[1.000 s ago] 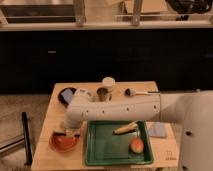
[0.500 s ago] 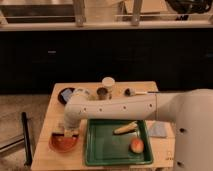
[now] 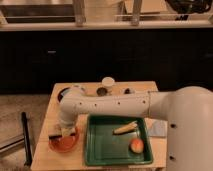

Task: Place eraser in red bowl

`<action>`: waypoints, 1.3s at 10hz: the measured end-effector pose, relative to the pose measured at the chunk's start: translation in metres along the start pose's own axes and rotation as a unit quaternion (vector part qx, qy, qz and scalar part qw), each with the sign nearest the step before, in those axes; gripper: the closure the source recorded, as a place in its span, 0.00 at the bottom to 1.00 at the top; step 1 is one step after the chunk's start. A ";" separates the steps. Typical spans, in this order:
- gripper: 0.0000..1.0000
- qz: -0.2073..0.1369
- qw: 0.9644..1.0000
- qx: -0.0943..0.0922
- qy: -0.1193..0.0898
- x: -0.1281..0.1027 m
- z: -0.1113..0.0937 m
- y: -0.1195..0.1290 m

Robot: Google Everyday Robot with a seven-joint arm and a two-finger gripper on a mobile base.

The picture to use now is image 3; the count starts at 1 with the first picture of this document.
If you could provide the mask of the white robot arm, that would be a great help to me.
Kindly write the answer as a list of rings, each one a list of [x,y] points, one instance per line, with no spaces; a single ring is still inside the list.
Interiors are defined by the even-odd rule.
[[[206,88],[94,97],[72,86],[60,101],[60,125],[73,128],[87,113],[165,120],[166,170],[213,171],[213,92]]]

